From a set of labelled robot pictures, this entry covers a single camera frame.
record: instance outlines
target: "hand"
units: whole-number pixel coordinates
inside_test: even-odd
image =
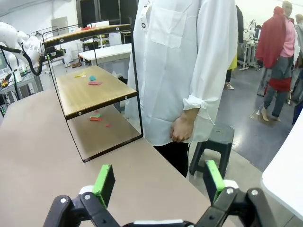
[[[177,143],[188,140],[193,133],[194,123],[199,109],[185,111],[175,120],[170,129],[170,138]]]

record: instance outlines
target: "coat pocket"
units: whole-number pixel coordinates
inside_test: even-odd
[[[151,21],[151,40],[169,48],[181,46],[187,14],[155,8]]]

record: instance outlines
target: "plastic stool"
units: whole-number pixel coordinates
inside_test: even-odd
[[[204,168],[199,166],[200,158],[205,149],[217,151],[221,154],[219,171],[222,178],[225,177],[226,168],[232,150],[232,141],[235,130],[231,126],[216,124],[210,134],[208,141],[199,142],[190,163],[189,173],[194,175],[196,171],[203,172]]]

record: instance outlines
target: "green gripper pad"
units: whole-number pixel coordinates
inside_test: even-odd
[[[207,160],[205,162],[203,180],[206,185],[211,204],[213,204],[219,197],[222,190],[225,188],[222,176],[218,170],[216,163],[213,160]]]
[[[112,165],[103,165],[92,192],[100,199],[106,209],[108,207],[115,182],[116,180]]]

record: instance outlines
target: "white shirt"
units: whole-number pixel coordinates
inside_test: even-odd
[[[134,27],[143,132],[154,146],[172,142],[169,131],[184,110],[200,108],[192,141],[206,141],[213,128],[226,71],[237,52],[238,25],[234,0],[151,0],[148,26],[140,13]],[[133,59],[128,85],[135,89]],[[126,117],[137,113],[129,99]]]

